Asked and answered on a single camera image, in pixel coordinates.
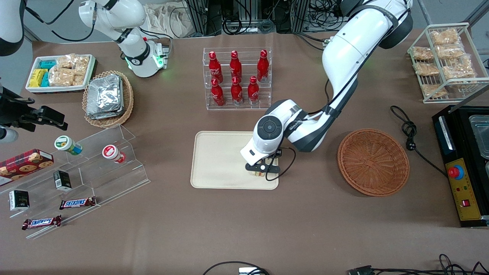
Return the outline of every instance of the brown tablecloth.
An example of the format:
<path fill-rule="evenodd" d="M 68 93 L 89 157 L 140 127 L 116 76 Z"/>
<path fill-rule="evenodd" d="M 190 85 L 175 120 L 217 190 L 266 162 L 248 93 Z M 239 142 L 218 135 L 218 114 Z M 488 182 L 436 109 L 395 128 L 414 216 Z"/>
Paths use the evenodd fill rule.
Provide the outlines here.
<path fill-rule="evenodd" d="M 136 135 L 134 151 L 152 182 L 37 240 L 24 239 L 21 225 L 8 218 L 7 202 L 2 202 L 0 273 L 198 275 L 215 263 L 241 260 L 276 275 L 333 275 L 367 264 L 432 269 L 438 267 L 440 253 L 464 267 L 487 260 L 489 232 L 459 228 L 447 180 L 415 153 L 408 152 L 408 183 L 386 198 L 360 194 L 338 169 L 339 143 L 353 130 L 375 128 L 405 143 L 401 121 L 389 111 L 393 104 L 418 126 L 419 150 L 442 167 L 431 116 L 445 105 L 422 103 L 406 58 L 417 34 L 394 49 L 376 50 L 322 145 L 312 153 L 298 153 L 273 191 L 190 185 L 197 132 L 251 131 L 264 113 L 206 110 L 202 48 L 271 46 L 273 101 L 292 98 L 307 111 L 326 101 L 320 51 L 293 35 L 175 40 L 168 69 L 142 79 L 119 59 L 115 43 L 34 43 L 34 56 L 90 53 L 99 62 L 97 73 L 127 75 L 135 104 L 124 126 Z M 22 94 L 35 98 L 36 106 L 47 104 L 64 113 L 66 134 L 74 139 L 101 130 L 84 120 L 80 93 Z M 1 159 L 32 148 L 53 151 L 53 140 L 64 133 L 50 126 L 38 126 L 35 133 L 20 130 L 17 142 L 0 145 Z M 286 154 L 282 163 L 290 159 Z M 229 266 L 212 274 L 237 272 L 237 266 Z"/>

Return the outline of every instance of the red switch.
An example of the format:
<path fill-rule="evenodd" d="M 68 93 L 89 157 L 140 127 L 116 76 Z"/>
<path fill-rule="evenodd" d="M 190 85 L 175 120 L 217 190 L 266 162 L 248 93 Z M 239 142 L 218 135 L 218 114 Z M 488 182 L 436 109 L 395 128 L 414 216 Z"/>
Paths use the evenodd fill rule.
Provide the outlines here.
<path fill-rule="evenodd" d="M 451 167 L 448 169 L 448 175 L 451 178 L 456 178 L 456 177 L 460 176 L 460 170 L 455 168 L 455 167 Z"/>

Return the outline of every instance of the yellow panel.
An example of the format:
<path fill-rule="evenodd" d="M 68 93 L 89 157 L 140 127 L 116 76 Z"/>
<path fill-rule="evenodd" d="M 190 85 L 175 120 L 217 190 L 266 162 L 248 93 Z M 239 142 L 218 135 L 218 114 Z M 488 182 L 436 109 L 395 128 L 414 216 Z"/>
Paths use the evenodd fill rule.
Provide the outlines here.
<path fill-rule="evenodd" d="M 455 165 L 459 165 L 464 169 L 464 177 L 460 180 L 448 177 L 448 179 L 450 180 L 450 185 L 452 187 L 453 198 L 455 199 L 455 204 L 457 206 L 460 220 L 480 220 L 481 213 L 479 212 L 479 207 L 477 205 L 477 201 L 475 200 L 472 184 L 470 183 L 470 179 L 468 178 L 464 158 L 447 163 L 445 165 L 446 170 L 448 171 L 449 168 L 452 168 Z M 463 207 L 463 200 L 468 200 L 470 202 L 470 206 Z"/>

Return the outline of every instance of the brown wicker basket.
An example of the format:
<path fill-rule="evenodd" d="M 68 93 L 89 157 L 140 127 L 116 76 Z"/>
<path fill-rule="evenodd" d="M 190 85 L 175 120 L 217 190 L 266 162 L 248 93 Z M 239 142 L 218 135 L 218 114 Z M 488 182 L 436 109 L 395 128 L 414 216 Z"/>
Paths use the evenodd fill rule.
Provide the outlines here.
<path fill-rule="evenodd" d="M 124 94 L 124 108 L 126 109 L 125 112 L 121 116 L 115 116 L 115 117 L 108 117 L 108 118 L 103 118 L 103 119 L 91 119 L 87 115 L 85 116 L 85 120 L 88 121 L 91 125 L 97 126 L 97 127 L 102 127 L 102 128 L 110 128 L 116 124 L 122 124 L 126 122 L 126 120 L 129 118 L 131 113 L 133 112 L 133 106 L 134 106 L 134 94 L 133 94 L 133 88 L 131 87 L 131 84 L 129 83 L 129 80 L 127 77 L 118 71 L 105 71 L 103 73 L 100 73 L 94 77 L 95 78 L 101 78 L 101 77 L 106 77 L 109 74 L 117 74 L 122 78 L 122 89 L 123 89 L 123 94 Z M 82 101 L 82 108 L 83 111 L 87 111 L 87 94 L 88 94 L 88 86 L 85 87 L 85 91 L 83 92 L 83 101 Z"/>
<path fill-rule="evenodd" d="M 393 137 L 375 129 L 349 133 L 339 146 L 338 165 L 353 188 L 376 197 L 398 192 L 409 176 L 404 149 Z"/>

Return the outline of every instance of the red bottle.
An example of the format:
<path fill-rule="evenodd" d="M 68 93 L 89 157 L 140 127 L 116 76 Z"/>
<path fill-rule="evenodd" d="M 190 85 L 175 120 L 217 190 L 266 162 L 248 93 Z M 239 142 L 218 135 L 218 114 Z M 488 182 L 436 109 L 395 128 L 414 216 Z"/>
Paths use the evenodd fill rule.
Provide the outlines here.
<path fill-rule="evenodd" d="M 237 77 L 239 83 L 241 83 L 242 72 L 241 61 L 238 59 L 238 52 L 231 52 L 231 63 L 229 63 L 229 68 L 231 69 L 231 77 Z"/>
<path fill-rule="evenodd" d="M 240 86 L 238 78 L 235 76 L 231 79 L 233 85 L 231 86 L 231 96 L 233 97 L 233 104 L 240 106 L 243 104 L 243 89 Z"/>
<path fill-rule="evenodd" d="M 212 78 L 216 78 L 219 80 L 219 83 L 222 83 L 221 64 L 216 58 L 216 53 L 213 51 L 209 52 L 209 59 L 209 70 L 211 71 Z"/>
<path fill-rule="evenodd" d="M 260 87 L 256 83 L 256 80 L 256 76 L 249 78 L 248 101 L 250 105 L 257 105 L 260 102 L 258 99 L 258 91 L 260 90 Z"/>
<path fill-rule="evenodd" d="M 267 50 L 262 49 L 257 66 L 257 79 L 259 82 L 268 82 L 268 66 L 270 66 L 270 63 L 268 63 Z"/>
<path fill-rule="evenodd" d="M 218 80 L 216 78 L 213 78 L 211 80 L 211 84 L 212 84 L 211 93 L 214 102 L 219 107 L 224 106 L 226 102 L 224 100 L 224 95 L 222 94 L 222 88 L 219 86 Z"/>

